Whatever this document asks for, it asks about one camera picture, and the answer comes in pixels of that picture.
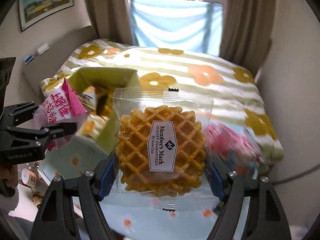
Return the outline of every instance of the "wall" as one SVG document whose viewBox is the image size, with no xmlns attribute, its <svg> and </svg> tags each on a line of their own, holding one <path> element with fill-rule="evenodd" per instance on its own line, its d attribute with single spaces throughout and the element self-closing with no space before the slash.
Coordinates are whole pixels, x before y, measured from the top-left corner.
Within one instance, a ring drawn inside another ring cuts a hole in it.
<svg viewBox="0 0 320 240">
<path fill-rule="evenodd" d="M 16 2 L 0 26 L 0 57 L 16 57 L 5 105 L 39 100 L 22 74 L 24 57 L 35 54 L 44 43 L 49 46 L 72 30 L 90 25 L 84 0 L 74 0 L 74 6 L 42 19 L 21 32 Z"/>
<path fill-rule="evenodd" d="M 257 81 L 285 151 L 279 181 L 320 163 L 320 23 L 305 0 L 278 0 L 273 43 Z M 320 211 L 320 171 L 275 186 L 290 224 Z"/>
</svg>

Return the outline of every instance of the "pink package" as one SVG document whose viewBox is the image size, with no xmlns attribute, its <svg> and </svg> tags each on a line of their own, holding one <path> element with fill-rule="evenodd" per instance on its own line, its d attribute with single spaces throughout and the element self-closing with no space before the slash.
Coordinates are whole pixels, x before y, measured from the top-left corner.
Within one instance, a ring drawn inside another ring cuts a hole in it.
<svg viewBox="0 0 320 240">
<path fill-rule="evenodd" d="M 68 84 L 67 79 L 65 79 L 62 87 L 56 89 L 39 106 L 33 115 L 33 119 L 36 129 L 61 122 L 76 122 L 80 127 L 86 115 L 87 110 Z M 48 150 L 59 148 L 68 143 L 71 138 L 72 135 L 68 135 L 64 138 L 53 140 L 47 148 Z"/>
<path fill-rule="evenodd" d="M 251 176 L 262 161 L 260 147 L 247 129 L 239 135 L 223 123 L 215 122 L 208 124 L 204 134 L 211 152 L 240 175 Z"/>
</svg>

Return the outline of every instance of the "metal screw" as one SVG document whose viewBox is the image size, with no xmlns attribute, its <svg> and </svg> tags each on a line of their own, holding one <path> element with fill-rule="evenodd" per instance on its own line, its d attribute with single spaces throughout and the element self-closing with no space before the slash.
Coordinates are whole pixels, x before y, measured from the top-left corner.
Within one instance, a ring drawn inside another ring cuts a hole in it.
<svg viewBox="0 0 320 240">
<path fill-rule="evenodd" d="M 85 172 L 85 175 L 86 175 L 87 177 L 92 177 L 92 176 L 94 175 L 94 171 L 86 171 L 86 172 Z"/>
<path fill-rule="evenodd" d="M 236 171 L 229 171 L 229 175 L 231 177 L 236 177 L 238 175 L 238 173 Z"/>
<path fill-rule="evenodd" d="M 261 177 L 261 180 L 262 180 L 263 182 L 269 182 L 269 179 L 268 179 L 268 177 L 266 177 L 266 176 Z"/>
<path fill-rule="evenodd" d="M 61 176 L 55 176 L 54 178 L 53 178 L 53 181 L 54 182 L 58 182 L 58 181 L 60 181 L 61 180 Z"/>
</svg>

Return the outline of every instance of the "framed picture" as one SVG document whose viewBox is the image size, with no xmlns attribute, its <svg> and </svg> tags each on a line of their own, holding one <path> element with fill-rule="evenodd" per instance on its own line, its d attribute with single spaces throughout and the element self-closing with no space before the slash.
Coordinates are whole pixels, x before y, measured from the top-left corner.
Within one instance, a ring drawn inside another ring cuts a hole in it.
<svg viewBox="0 0 320 240">
<path fill-rule="evenodd" d="M 21 31 L 41 19 L 73 5 L 73 0 L 19 0 Z"/>
</svg>

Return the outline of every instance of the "beige curtain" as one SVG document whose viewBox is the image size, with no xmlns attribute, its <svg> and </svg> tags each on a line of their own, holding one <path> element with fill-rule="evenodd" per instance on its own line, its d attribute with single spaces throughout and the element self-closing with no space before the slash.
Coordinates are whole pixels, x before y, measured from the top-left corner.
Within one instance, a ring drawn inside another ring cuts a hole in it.
<svg viewBox="0 0 320 240">
<path fill-rule="evenodd" d="M 226 0 L 225 6 L 219 56 L 255 76 L 271 45 L 276 0 Z"/>
<path fill-rule="evenodd" d="M 93 27 L 100 38 L 132 45 L 130 0 L 85 0 Z"/>
</svg>

